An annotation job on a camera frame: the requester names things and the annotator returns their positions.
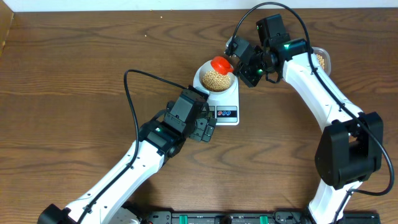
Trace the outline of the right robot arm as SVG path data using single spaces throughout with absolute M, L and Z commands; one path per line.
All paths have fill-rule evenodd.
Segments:
M 234 34 L 226 55 L 239 62 L 234 74 L 248 87 L 277 74 L 301 96 L 322 131 L 315 154 L 321 178 L 315 197 L 308 204 L 313 223 L 336 223 L 360 186 L 381 168 L 383 122 L 376 113 L 364 113 L 353 104 L 322 69 L 309 37 L 291 39 L 281 15 L 257 21 L 261 44 L 253 47 Z

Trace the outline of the red plastic measuring scoop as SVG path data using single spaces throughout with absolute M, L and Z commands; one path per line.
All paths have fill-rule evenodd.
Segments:
M 233 67 L 224 57 L 215 56 L 210 64 L 212 68 L 221 75 L 227 75 L 233 72 Z

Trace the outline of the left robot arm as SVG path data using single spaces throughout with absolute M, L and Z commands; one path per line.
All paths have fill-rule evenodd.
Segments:
M 215 129 L 207 100 L 210 92 L 189 86 L 170 101 L 162 121 L 144 123 L 123 158 L 87 193 L 64 209 L 49 205 L 39 223 L 110 223 L 125 201 L 176 156 L 188 138 L 208 142 Z

